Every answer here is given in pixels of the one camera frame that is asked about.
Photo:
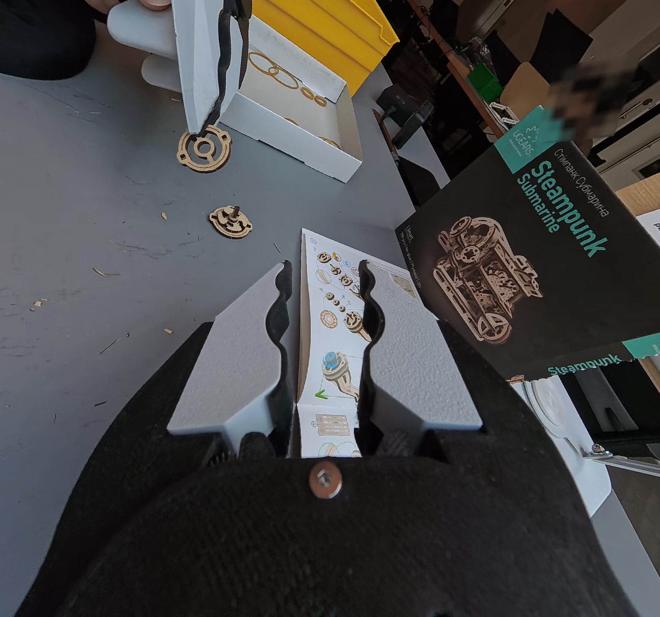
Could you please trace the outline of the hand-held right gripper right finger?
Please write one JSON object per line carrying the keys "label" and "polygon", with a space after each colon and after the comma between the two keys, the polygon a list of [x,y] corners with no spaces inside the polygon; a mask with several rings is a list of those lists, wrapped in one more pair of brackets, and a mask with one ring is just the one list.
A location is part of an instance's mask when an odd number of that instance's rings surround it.
{"label": "hand-held right gripper right finger", "polygon": [[474,405],[438,319],[373,261],[359,264],[364,351],[357,443],[374,455],[394,439],[402,454],[419,448],[427,431],[478,431]]}

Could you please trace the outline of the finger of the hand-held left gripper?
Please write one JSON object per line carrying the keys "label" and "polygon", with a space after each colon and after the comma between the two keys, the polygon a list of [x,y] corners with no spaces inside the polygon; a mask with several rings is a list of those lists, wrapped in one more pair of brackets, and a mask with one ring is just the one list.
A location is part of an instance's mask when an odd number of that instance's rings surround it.
{"label": "finger of the hand-held left gripper", "polygon": [[219,15],[219,115],[240,89],[247,69],[249,20],[236,19],[229,11]]}
{"label": "finger of the hand-held left gripper", "polygon": [[199,134],[220,95],[219,16],[224,0],[171,0],[187,128]]}

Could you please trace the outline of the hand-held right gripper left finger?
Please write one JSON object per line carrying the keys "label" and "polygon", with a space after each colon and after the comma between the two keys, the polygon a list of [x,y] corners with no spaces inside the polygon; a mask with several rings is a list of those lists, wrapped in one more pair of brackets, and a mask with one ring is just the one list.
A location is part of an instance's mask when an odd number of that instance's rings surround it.
{"label": "hand-held right gripper left finger", "polygon": [[244,435],[273,435],[287,453],[294,399],[281,338],[290,320],[293,268],[288,260],[215,317],[167,430],[173,435],[220,434],[231,452]]}

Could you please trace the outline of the wooden ring disc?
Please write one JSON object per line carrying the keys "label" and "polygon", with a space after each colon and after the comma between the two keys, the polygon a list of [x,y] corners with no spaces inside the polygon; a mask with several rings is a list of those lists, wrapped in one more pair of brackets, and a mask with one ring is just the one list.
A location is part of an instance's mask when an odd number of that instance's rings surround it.
{"label": "wooden ring disc", "polygon": [[177,159],[183,166],[198,173],[211,173],[224,167],[230,158],[232,138],[209,125],[200,135],[183,134],[178,143]]}

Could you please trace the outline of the wooden hub with axle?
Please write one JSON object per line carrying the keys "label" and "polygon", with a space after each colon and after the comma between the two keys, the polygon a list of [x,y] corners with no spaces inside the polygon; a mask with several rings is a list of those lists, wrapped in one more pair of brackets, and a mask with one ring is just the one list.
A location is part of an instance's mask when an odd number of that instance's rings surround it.
{"label": "wooden hub with axle", "polygon": [[238,205],[219,207],[209,215],[210,223],[226,238],[238,240],[246,237],[253,226]]}

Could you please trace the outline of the dark model kit box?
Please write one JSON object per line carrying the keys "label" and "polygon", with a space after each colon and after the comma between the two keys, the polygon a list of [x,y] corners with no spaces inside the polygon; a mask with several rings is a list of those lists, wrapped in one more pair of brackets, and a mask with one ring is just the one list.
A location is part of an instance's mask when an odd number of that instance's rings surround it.
{"label": "dark model kit box", "polygon": [[436,317],[506,379],[659,355],[659,244],[534,112],[397,228]]}

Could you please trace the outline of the yellow plastic bin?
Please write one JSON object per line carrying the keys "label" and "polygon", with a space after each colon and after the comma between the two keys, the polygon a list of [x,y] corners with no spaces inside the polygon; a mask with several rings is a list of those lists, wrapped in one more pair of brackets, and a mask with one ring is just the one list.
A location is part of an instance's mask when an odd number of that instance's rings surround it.
{"label": "yellow plastic bin", "polygon": [[263,22],[359,90],[398,37],[375,0],[253,0]]}

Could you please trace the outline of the instruction booklet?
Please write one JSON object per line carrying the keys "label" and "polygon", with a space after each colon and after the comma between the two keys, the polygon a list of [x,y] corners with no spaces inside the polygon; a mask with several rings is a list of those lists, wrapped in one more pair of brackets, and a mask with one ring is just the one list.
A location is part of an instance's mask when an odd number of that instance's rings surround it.
{"label": "instruction booklet", "polygon": [[359,264],[373,261],[412,298],[405,269],[325,236],[301,231],[300,365],[296,411],[302,457],[360,457],[354,437],[364,351]]}

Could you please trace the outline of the white cardboard tray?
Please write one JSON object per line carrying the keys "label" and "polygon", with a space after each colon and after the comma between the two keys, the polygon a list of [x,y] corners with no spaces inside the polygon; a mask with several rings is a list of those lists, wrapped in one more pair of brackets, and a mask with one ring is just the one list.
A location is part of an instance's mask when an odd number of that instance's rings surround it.
{"label": "white cardboard tray", "polygon": [[[242,85],[220,121],[253,139],[301,160],[346,183],[362,164],[362,148],[351,94],[346,82],[322,63],[269,27],[250,19],[249,52],[262,52],[289,71],[325,108],[287,89],[247,63]],[[320,140],[333,139],[341,150]]]}

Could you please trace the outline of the white round plate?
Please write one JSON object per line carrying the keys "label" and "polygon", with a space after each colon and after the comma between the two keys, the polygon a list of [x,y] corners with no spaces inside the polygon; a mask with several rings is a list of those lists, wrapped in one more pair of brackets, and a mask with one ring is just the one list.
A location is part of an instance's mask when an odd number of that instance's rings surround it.
{"label": "white round plate", "polygon": [[593,517],[611,493],[611,481],[605,465],[582,455],[591,452],[593,440],[559,377],[512,386],[560,452],[588,514]]}

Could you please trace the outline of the background work table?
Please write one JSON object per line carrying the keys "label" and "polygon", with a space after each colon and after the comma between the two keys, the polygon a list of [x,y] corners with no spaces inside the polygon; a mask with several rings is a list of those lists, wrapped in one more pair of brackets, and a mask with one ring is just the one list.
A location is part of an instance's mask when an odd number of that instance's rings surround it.
{"label": "background work table", "polygon": [[421,4],[421,0],[406,0],[411,6],[421,24],[428,31],[433,42],[439,47],[443,55],[448,59],[448,69],[451,75],[458,82],[463,92],[469,98],[470,102],[483,119],[484,124],[489,129],[486,135],[491,139],[503,137],[507,130],[499,124],[498,118],[493,115],[488,103],[483,100],[481,95],[475,90],[473,84],[469,81],[470,70],[461,61],[460,57],[451,47],[451,45],[439,34],[433,24],[430,22],[428,14]]}

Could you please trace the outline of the adjacent grey table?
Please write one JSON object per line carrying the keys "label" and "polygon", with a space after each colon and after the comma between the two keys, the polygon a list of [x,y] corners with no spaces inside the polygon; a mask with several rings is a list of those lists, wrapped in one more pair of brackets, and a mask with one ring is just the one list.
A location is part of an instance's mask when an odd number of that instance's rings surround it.
{"label": "adjacent grey table", "polygon": [[[384,109],[376,103],[376,100],[383,90],[391,85],[392,80],[388,76],[383,65],[379,63],[361,85],[356,95],[361,103],[367,102],[373,109],[382,115]],[[449,184],[449,176],[441,164],[441,161],[431,145],[423,127],[420,127],[408,140],[407,144],[397,152],[400,157],[430,171],[436,179],[438,188],[441,189],[443,186]]]}

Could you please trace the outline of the white lattice object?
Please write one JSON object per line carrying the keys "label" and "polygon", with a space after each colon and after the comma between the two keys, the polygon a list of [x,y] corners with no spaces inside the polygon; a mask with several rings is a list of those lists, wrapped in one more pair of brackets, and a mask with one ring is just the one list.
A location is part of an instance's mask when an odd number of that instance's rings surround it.
{"label": "white lattice object", "polygon": [[494,118],[497,119],[498,124],[506,130],[510,130],[519,122],[519,118],[514,111],[500,102],[491,102],[488,104],[488,108]]}

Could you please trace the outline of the beige chair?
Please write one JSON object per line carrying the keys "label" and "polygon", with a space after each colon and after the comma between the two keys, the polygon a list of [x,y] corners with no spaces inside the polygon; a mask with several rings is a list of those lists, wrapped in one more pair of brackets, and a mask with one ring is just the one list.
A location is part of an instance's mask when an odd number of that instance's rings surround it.
{"label": "beige chair", "polygon": [[549,83],[528,62],[523,62],[504,87],[499,102],[507,106],[519,120],[543,105],[549,93]]}

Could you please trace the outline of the metal bracket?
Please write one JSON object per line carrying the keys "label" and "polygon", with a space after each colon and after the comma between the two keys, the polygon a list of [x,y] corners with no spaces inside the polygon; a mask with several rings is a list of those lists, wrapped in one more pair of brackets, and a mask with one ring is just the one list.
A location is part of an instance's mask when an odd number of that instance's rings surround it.
{"label": "metal bracket", "polygon": [[592,444],[590,449],[583,449],[581,454],[584,459],[590,459],[622,470],[659,477],[659,462],[652,463],[614,455],[597,443]]}

